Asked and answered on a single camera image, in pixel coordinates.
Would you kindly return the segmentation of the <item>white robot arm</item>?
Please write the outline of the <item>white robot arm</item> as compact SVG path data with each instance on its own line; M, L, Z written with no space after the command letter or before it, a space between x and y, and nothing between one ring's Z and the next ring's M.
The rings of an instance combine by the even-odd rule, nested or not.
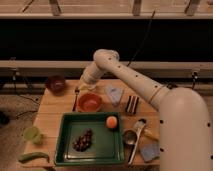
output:
M213 121L204 99L185 87L169 89L123 65L114 50L99 49L81 76L96 84L110 72L159 112L160 171L213 171Z

